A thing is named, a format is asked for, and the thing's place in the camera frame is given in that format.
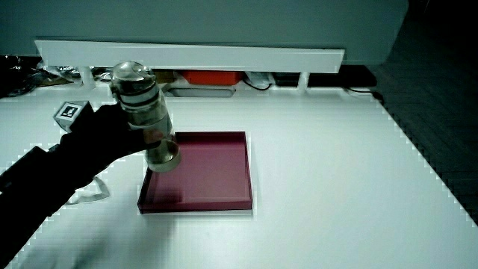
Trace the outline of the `person's left hand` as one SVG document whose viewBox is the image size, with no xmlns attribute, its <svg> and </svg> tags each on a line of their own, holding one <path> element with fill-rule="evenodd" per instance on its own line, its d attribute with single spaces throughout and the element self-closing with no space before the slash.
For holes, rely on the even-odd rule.
<svg viewBox="0 0 478 269">
<path fill-rule="evenodd" d="M 93 177 L 115 160 L 160 144 L 163 132 L 133 130 L 118 105 L 103 105 L 60 139 L 53 152 L 62 170 Z"/>
</svg>

